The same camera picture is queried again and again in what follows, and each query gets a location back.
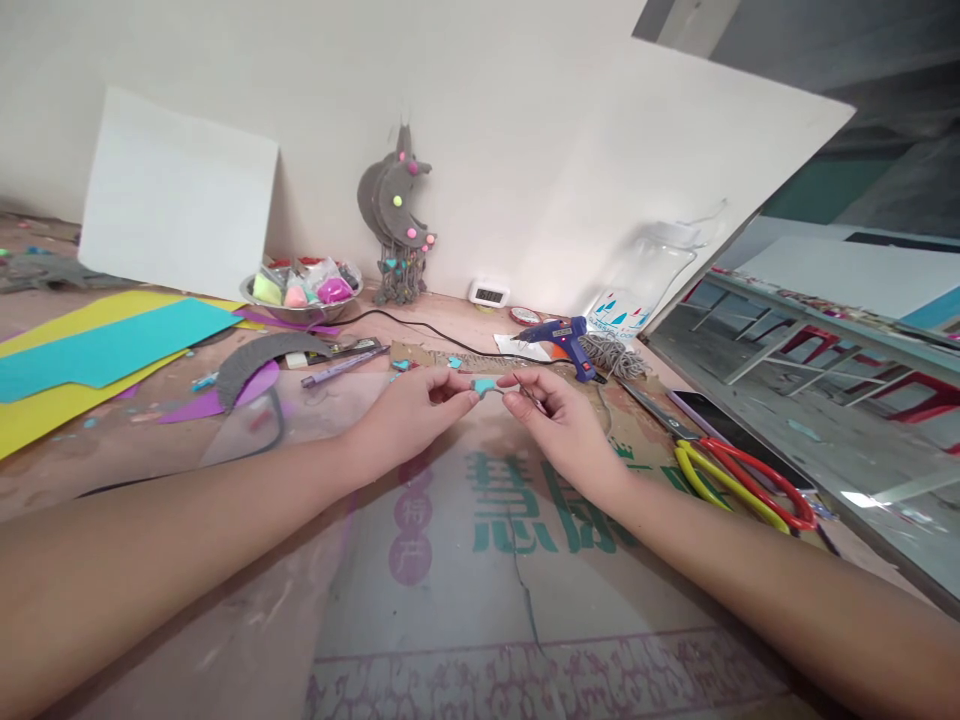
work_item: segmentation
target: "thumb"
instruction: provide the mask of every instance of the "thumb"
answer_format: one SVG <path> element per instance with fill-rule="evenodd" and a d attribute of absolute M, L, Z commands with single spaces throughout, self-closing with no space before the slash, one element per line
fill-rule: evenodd
<path fill-rule="evenodd" d="M 540 412 L 529 398 L 523 397 L 520 393 L 506 393 L 503 396 L 503 404 L 537 440 L 540 440 L 541 435 L 550 426 L 550 418 Z"/>
<path fill-rule="evenodd" d="M 443 418 L 444 427 L 450 427 L 457 420 L 462 418 L 468 412 L 473 410 L 474 406 L 480 402 L 480 396 L 475 390 L 457 393 L 436 410 L 437 414 Z"/>

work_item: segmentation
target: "hand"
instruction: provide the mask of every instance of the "hand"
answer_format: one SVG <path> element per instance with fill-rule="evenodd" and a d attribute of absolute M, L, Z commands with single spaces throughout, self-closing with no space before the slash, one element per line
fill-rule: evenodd
<path fill-rule="evenodd" d="M 522 384 L 546 408 L 544 415 L 519 392 L 506 393 L 503 404 L 530 431 L 543 454 L 583 495 L 623 463 L 607 442 L 590 401 L 556 373 L 545 368 L 516 370 L 497 380 L 502 388 Z"/>
<path fill-rule="evenodd" d="M 426 450 L 480 400 L 470 381 L 450 368 L 417 368 L 387 386 L 360 422 L 347 431 L 370 480 Z"/>

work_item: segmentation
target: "moon decoration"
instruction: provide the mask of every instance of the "moon decoration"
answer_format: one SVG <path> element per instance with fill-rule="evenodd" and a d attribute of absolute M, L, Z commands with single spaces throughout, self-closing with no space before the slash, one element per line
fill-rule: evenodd
<path fill-rule="evenodd" d="M 413 302 L 425 292 L 426 255 L 437 235 L 413 216 L 413 190 L 433 168 L 413 154 L 410 126 L 400 126 L 396 151 L 367 168 L 357 187 L 357 204 L 367 227 L 380 241 L 383 276 L 374 303 Z"/>

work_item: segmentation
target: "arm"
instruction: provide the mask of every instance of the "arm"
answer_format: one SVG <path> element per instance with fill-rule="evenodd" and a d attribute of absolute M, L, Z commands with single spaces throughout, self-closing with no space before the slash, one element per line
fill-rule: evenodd
<path fill-rule="evenodd" d="M 551 417 L 518 393 L 504 404 L 557 470 L 827 692 L 870 717 L 960 707 L 960 625 L 829 553 L 628 471 L 583 395 L 539 369 L 498 382 L 518 379 Z"/>
<path fill-rule="evenodd" d="M 447 369 L 407 373 L 341 437 L 0 526 L 0 717 L 32 717 L 332 503 L 426 449 L 476 404 L 469 388 Z"/>

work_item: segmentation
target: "purple felt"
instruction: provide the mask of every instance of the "purple felt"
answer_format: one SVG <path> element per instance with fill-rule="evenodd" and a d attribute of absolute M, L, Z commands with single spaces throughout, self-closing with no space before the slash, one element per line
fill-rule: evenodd
<path fill-rule="evenodd" d="M 136 396 L 137 391 L 138 391 L 139 389 L 140 389 L 140 383 L 137 383 L 136 385 L 131 385 L 131 386 L 128 387 L 126 390 L 124 390 L 122 393 L 120 393 L 119 395 L 117 395 L 117 397 L 120 398 L 121 400 L 129 400 L 130 398 Z"/>
<path fill-rule="evenodd" d="M 271 360 L 262 368 L 253 374 L 237 399 L 237 405 L 246 405 L 252 400 L 256 400 L 269 390 L 280 377 L 280 366 L 276 360 Z M 216 390 L 201 395 L 189 405 L 167 413 L 157 420 L 161 425 L 168 425 L 175 422 L 186 422 L 187 420 L 199 420 L 200 418 L 212 417 L 223 412 L 223 406 L 217 398 Z"/>
<path fill-rule="evenodd" d="M 234 310 L 233 314 L 237 317 L 242 317 L 247 320 L 252 320 L 253 322 L 263 323 L 264 325 L 275 325 L 276 327 L 285 327 L 290 330 L 305 330 L 307 325 L 294 325 L 293 323 L 288 323 L 284 320 L 280 320 L 275 317 L 270 317 L 269 315 L 261 315 L 256 310 L 250 307 L 242 307 L 239 310 Z M 336 335 L 340 332 L 339 328 L 326 328 L 322 325 L 318 325 L 315 328 L 310 328 L 310 332 L 323 333 L 325 335 Z"/>

